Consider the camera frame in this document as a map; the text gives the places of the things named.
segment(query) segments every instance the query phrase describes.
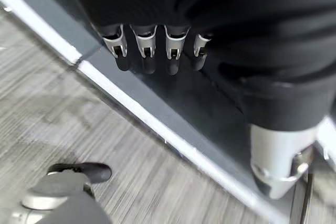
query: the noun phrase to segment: robotic finger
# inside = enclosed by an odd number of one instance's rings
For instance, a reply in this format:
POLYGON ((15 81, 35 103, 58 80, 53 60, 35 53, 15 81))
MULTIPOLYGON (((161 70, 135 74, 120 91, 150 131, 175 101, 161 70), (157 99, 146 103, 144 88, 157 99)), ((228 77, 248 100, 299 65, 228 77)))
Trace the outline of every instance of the robotic finger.
POLYGON ((103 36, 103 40, 115 57, 118 68, 127 71, 130 68, 130 60, 127 57, 127 41, 123 30, 123 24, 112 26, 109 36, 103 36))
POLYGON ((155 36, 157 25, 132 26, 138 48, 142 56, 142 67, 145 73, 155 72, 155 36))
POLYGON ((164 26, 166 32, 167 72, 173 76, 180 66, 180 56, 189 27, 164 26))

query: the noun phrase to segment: black fabric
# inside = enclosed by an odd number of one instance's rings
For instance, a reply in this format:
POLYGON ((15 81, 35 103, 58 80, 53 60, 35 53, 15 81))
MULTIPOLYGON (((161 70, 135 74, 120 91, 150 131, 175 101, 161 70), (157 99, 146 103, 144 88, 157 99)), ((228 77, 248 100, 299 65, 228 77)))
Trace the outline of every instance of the black fabric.
POLYGON ((80 1, 100 31, 121 23, 167 24, 212 34, 207 61, 219 60, 250 123, 302 130, 330 110, 336 0, 80 1))

